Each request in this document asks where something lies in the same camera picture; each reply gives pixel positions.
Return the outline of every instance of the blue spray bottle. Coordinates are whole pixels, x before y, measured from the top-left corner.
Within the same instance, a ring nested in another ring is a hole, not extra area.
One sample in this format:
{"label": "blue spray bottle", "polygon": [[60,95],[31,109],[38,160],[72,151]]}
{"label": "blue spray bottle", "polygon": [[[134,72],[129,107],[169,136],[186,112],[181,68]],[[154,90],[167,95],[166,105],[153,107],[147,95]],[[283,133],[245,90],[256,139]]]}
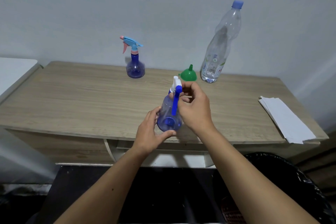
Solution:
{"label": "blue spray bottle", "polygon": [[[170,99],[169,94],[173,92],[174,98]],[[164,98],[162,107],[157,119],[157,126],[163,132],[167,130],[178,130],[182,126],[182,118],[177,109],[180,93],[182,92],[181,80],[174,76],[174,83],[171,86],[168,95]]]}
{"label": "blue spray bottle", "polygon": [[124,43],[124,51],[125,53],[127,47],[131,46],[131,58],[132,60],[128,62],[126,65],[126,72],[127,75],[131,78],[141,78],[145,75],[145,65],[139,61],[139,51],[138,47],[143,46],[142,44],[139,44],[137,41],[133,40],[132,38],[121,36],[121,40],[123,40]]}

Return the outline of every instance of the green funnel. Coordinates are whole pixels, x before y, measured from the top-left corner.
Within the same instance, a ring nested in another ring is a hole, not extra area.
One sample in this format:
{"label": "green funnel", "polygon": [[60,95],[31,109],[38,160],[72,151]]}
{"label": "green funnel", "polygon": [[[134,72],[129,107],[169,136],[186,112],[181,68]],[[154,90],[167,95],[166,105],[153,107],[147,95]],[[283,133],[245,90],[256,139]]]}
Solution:
{"label": "green funnel", "polygon": [[190,65],[189,69],[184,70],[182,73],[179,74],[183,81],[196,81],[197,75],[193,70],[193,65]]}

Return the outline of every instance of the bottle neck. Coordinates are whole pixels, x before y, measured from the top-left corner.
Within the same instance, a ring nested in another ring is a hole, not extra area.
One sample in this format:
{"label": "bottle neck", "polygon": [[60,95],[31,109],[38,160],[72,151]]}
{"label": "bottle neck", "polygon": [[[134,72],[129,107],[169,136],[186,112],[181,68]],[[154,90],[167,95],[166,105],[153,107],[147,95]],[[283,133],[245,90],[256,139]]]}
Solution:
{"label": "bottle neck", "polygon": [[131,54],[132,62],[139,62],[139,55],[138,54]]}

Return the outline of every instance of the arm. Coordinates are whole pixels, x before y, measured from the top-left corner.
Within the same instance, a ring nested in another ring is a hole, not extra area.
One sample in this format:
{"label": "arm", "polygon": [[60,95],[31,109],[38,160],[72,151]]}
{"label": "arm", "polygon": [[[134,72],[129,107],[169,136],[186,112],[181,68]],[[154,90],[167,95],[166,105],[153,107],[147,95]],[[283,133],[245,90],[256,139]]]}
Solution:
{"label": "arm", "polygon": [[133,179],[145,158],[167,138],[176,134],[168,130],[155,135],[154,125],[160,107],[148,112],[140,124],[129,149],[100,179],[80,196],[55,224],[117,223]]}
{"label": "arm", "polygon": [[199,137],[247,223],[318,223],[268,180],[215,128],[210,102],[195,82],[183,84],[178,109],[184,123]]}

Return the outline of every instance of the left hand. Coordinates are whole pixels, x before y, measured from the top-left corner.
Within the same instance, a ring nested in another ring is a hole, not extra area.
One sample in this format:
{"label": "left hand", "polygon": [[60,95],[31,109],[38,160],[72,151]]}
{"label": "left hand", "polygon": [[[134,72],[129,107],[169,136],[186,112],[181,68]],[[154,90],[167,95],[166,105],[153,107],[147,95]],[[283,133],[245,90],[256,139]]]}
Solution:
{"label": "left hand", "polygon": [[154,126],[157,122],[157,113],[160,111],[160,108],[158,106],[147,113],[145,119],[138,127],[132,148],[140,150],[144,154],[150,154],[167,138],[176,135],[174,130],[167,130],[160,135],[155,134]]}

